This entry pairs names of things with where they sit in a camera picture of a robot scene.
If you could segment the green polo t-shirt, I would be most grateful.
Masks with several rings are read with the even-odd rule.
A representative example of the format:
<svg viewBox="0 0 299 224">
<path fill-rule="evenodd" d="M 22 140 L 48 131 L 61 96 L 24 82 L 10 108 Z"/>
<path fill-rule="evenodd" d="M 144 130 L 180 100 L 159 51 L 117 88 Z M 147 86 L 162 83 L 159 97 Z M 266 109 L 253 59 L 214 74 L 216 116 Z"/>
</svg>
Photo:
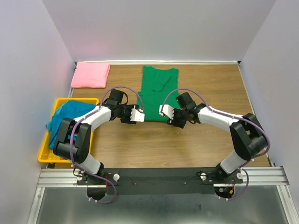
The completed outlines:
<svg viewBox="0 0 299 224">
<path fill-rule="evenodd" d="M 171 91 L 178 88 L 179 70 L 171 68 L 168 70 L 156 69 L 152 66 L 143 66 L 141 91 L 138 92 L 144 104 L 145 121 L 164 122 L 168 117 L 159 114 L 160 105 L 167 99 L 166 103 L 174 108 L 179 108 L 176 91 L 169 97 Z"/>
</svg>

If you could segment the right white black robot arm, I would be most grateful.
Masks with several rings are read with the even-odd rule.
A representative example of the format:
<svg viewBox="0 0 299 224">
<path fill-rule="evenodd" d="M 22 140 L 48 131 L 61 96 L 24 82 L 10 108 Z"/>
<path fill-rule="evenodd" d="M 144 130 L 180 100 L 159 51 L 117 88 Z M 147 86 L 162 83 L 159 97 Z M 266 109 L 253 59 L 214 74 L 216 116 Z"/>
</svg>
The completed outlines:
<svg viewBox="0 0 299 224">
<path fill-rule="evenodd" d="M 208 124 L 230 133 L 234 149 L 212 172 L 212 177 L 217 181 L 227 182 L 237 169 L 262 156 L 263 149 L 269 150 L 269 137 L 254 114 L 231 114 L 215 109 L 206 102 L 198 105 L 187 92 L 177 96 L 176 100 L 178 108 L 166 103 L 159 107 L 160 115 L 168 117 L 169 125 L 184 128 L 187 122 Z"/>
</svg>

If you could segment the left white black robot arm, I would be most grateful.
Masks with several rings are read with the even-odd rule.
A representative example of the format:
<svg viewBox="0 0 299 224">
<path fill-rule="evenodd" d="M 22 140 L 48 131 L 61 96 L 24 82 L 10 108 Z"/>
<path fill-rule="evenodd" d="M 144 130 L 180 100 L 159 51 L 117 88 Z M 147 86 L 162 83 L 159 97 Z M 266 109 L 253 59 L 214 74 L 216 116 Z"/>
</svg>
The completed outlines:
<svg viewBox="0 0 299 224">
<path fill-rule="evenodd" d="M 115 118 L 125 124 L 144 121 L 143 104 L 123 102 L 122 99 L 127 96 L 118 88 L 112 88 L 97 105 L 74 118 L 63 118 L 57 128 L 53 154 L 70 161 L 93 184 L 110 182 L 105 175 L 104 164 L 90 153 L 91 134 L 94 130 Z"/>
</svg>

